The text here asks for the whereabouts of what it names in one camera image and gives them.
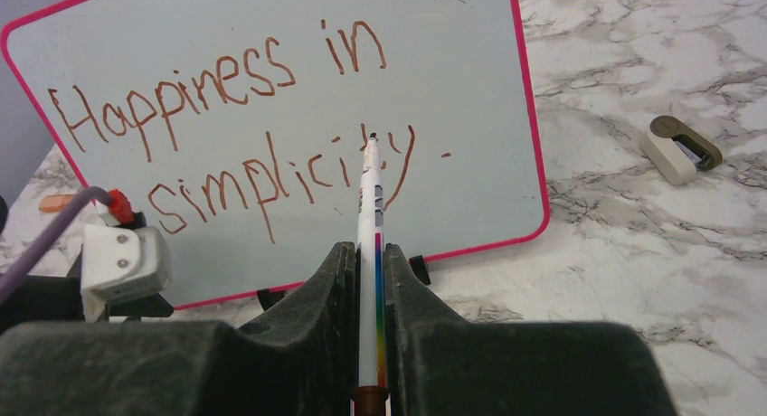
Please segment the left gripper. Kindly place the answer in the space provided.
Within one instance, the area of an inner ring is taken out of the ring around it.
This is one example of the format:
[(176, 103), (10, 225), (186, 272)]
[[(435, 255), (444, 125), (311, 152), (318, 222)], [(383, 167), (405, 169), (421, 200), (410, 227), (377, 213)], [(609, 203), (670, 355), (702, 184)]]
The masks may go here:
[(1, 330), (4, 332), (26, 322), (87, 322), (80, 296), (79, 256), (64, 277), (24, 278), (21, 285), (1, 303)]

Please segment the pink framed whiteboard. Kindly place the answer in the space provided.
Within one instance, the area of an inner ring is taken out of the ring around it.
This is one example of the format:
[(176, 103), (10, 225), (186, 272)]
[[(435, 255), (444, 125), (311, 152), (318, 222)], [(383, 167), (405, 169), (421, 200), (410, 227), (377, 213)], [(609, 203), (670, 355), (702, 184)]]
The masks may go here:
[(176, 307), (298, 283), (351, 241), (370, 133), (411, 255), (550, 219), (518, 0), (67, 0), (1, 49), (78, 178), (163, 233)]

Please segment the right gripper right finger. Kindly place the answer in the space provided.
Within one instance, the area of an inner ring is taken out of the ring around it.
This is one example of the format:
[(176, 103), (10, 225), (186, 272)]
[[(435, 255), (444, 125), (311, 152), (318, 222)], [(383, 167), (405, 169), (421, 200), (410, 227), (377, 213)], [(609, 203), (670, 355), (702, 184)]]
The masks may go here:
[(673, 415), (649, 348), (609, 322), (468, 321), (385, 249), (395, 415)]

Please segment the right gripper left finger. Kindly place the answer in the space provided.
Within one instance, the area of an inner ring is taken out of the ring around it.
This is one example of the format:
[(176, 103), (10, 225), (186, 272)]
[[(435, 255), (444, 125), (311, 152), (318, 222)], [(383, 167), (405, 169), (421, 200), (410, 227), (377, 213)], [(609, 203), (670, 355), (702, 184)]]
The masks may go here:
[(250, 322), (32, 322), (1, 338), (4, 415), (347, 415), (355, 249)]

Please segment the white whiteboard marker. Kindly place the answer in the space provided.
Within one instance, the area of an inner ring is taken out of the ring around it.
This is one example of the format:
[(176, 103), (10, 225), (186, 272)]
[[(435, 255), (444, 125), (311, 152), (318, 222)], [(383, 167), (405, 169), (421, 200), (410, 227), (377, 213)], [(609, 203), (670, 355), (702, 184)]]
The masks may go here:
[(356, 239), (358, 324), (354, 415), (385, 415), (387, 350), (385, 336), (384, 217), (381, 157), (375, 133), (367, 139), (360, 178)]

